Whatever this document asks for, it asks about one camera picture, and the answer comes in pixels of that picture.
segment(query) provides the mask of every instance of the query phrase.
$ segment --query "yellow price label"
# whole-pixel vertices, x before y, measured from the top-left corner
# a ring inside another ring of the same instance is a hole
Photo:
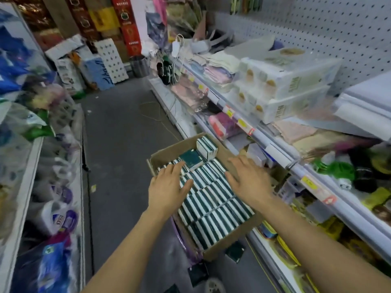
[[[241,128],[247,128],[247,123],[244,122],[244,120],[242,119],[238,119],[238,125],[241,127]]]
[[[227,114],[230,118],[232,118],[232,116],[234,115],[234,113],[235,113],[235,112],[233,112],[231,109],[228,109],[227,112],[226,112],[226,114]]]
[[[314,182],[312,182],[307,176],[304,176],[301,181],[305,183],[308,187],[310,187],[312,190],[317,190],[317,186]]]

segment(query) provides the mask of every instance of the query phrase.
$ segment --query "person's right hand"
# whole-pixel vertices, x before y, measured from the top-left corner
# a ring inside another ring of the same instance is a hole
[[[236,181],[229,172],[225,172],[233,192],[250,207],[262,212],[273,198],[269,174],[243,155],[230,158],[229,161],[235,166],[239,176],[239,181]]]

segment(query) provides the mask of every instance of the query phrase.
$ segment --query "pink package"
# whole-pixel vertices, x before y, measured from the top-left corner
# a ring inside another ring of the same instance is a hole
[[[241,128],[224,112],[209,116],[208,123],[222,141],[242,132]]]

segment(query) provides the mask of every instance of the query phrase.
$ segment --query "gray floor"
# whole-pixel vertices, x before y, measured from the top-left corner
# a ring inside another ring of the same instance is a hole
[[[131,79],[108,91],[83,99],[88,139],[91,194],[91,226],[95,271],[105,262],[138,221],[147,207],[150,172],[145,160],[177,140],[161,123],[143,117],[139,105],[156,102],[146,79]],[[180,134],[161,110],[165,125]],[[144,113],[158,117],[157,105]],[[186,256],[170,223],[164,226],[147,266],[140,292],[163,293],[174,283],[181,293],[204,292],[192,288]],[[227,293],[275,292],[250,248],[238,264],[224,256],[208,264],[211,276],[218,277]]]

